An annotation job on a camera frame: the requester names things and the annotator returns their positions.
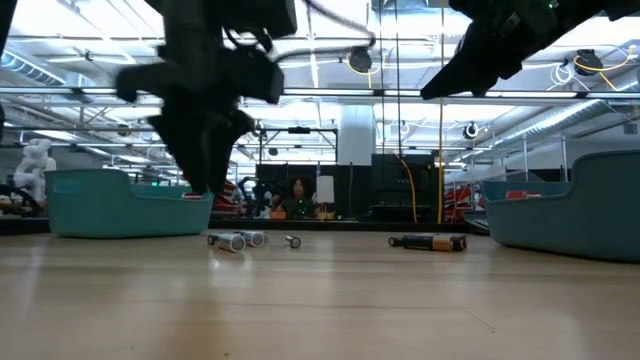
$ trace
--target wooden surface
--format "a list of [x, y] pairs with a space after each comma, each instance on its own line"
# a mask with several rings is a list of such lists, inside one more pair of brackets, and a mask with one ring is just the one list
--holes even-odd
[[0, 358], [638, 359], [640, 268], [503, 248], [0, 238]]

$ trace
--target person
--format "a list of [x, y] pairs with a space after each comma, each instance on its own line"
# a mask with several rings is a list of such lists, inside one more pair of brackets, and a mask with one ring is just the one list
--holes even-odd
[[311, 181], [304, 177], [293, 179], [291, 194], [278, 206], [278, 211], [287, 213], [287, 220], [312, 219], [316, 209], [311, 201], [313, 194]]

